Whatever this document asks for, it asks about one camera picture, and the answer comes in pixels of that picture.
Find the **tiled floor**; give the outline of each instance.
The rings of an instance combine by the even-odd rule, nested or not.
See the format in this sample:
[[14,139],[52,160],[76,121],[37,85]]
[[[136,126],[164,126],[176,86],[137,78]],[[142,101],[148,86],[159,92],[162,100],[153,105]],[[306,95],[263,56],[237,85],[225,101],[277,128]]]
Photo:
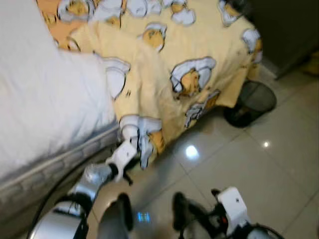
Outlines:
[[212,208],[211,188],[236,186],[254,222],[273,227],[286,239],[315,239],[319,220],[319,80],[298,71],[261,81],[277,95],[276,109],[246,129],[230,126],[216,110],[182,135],[134,185],[106,185],[90,215],[88,239],[119,193],[131,197],[136,220],[132,239],[177,239],[171,200],[176,191]]

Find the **yellow blanket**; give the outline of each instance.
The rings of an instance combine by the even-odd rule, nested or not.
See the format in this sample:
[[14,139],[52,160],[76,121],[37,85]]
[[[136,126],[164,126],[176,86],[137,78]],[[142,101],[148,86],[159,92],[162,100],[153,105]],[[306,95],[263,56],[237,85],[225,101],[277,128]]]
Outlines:
[[38,0],[59,47],[101,58],[141,167],[215,105],[233,107],[260,35],[224,0]]

